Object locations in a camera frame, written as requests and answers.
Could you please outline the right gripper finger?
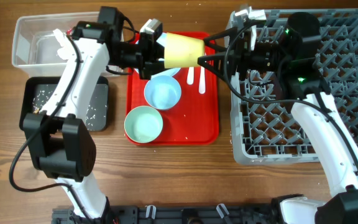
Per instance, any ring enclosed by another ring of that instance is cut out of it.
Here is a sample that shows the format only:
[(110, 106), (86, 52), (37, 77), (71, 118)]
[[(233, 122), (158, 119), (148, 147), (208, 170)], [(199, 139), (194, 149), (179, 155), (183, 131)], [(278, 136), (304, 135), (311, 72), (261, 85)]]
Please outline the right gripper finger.
[(236, 34), (237, 27), (232, 27), (217, 34), (205, 37), (203, 42), (206, 47), (214, 49), (216, 53), (225, 52), (230, 41), (235, 38)]
[(198, 58), (197, 63), (224, 82), (229, 81), (227, 76), (229, 65), (227, 59), (225, 59), (224, 52), (201, 56)]

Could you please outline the yellow plastic cup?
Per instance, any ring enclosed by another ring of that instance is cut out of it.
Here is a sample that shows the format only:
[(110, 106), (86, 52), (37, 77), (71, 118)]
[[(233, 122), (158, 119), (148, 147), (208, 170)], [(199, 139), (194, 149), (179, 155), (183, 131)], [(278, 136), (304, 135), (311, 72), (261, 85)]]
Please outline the yellow plastic cup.
[(198, 59), (204, 55), (201, 39), (167, 33), (164, 47), (165, 68), (198, 67)]

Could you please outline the light blue small bowl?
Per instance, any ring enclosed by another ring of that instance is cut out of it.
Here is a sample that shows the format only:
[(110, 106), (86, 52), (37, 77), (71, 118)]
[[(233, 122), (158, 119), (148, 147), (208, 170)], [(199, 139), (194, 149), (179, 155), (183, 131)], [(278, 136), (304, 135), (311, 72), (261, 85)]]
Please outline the light blue small bowl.
[(173, 108), (181, 98), (179, 82), (169, 76), (159, 76), (147, 82), (144, 88), (146, 102), (157, 110)]

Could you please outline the rice food scraps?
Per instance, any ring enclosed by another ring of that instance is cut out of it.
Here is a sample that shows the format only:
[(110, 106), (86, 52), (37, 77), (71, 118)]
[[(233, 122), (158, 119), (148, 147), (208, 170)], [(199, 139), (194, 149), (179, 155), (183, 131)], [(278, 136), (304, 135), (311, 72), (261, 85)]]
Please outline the rice food scraps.
[[(56, 85), (38, 85), (35, 88), (30, 111), (41, 109), (54, 92)], [(86, 110), (86, 123), (95, 126), (96, 122), (105, 123), (108, 112), (108, 86), (97, 84)]]

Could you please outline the white napkin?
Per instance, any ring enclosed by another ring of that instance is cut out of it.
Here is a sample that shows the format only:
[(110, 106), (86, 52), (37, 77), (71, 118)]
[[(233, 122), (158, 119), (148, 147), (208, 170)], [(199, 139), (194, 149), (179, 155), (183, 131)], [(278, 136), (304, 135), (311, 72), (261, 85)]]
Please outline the white napkin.
[(53, 30), (53, 34), (60, 44), (60, 47), (57, 50), (57, 55), (62, 60), (68, 60), (71, 56), (74, 54), (73, 47), (68, 40), (68, 37), (66, 34), (64, 34), (60, 29)]

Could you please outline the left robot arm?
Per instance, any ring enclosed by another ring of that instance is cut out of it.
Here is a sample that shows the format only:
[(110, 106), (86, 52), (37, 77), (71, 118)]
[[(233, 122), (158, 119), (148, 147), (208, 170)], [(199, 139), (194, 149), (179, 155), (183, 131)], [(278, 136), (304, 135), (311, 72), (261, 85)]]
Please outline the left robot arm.
[(148, 80), (164, 69), (158, 43), (163, 25), (151, 19), (138, 31), (139, 41), (121, 39), (128, 18), (115, 7), (102, 7), (96, 21), (80, 21), (64, 35), (67, 65), (52, 96), (22, 121), (24, 149), (33, 166), (65, 189), (78, 223), (113, 223), (114, 214), (93, 175), (96, 146), (85, 120), (100, 75), (109, 66), (135, 68)]

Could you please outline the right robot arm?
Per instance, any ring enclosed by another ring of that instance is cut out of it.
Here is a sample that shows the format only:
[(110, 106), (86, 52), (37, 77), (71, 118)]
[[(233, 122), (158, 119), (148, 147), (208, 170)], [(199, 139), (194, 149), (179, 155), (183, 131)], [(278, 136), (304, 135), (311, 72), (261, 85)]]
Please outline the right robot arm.
[(288, 195), (272, 200), (273, 223), (358, 223), (358, 147), (344, 125), (326, 80), (314, 64), (321, 42), (320, 23), (308, 12), (293, 13), (276, 44), (258, 43), (255, 28), (266, 21), (264, 11), (242, 16), (239, 26), (217, 34), (227, 37), (227, 46), (204, 44), (214, 55), (200, 56), (198, 64), (226, 83), (235, 74), (243, 80), (246, 71), (274, 72), (276, 103), (287, 106), (317, 153), (328, 180), (331, 199), (310, 200)]

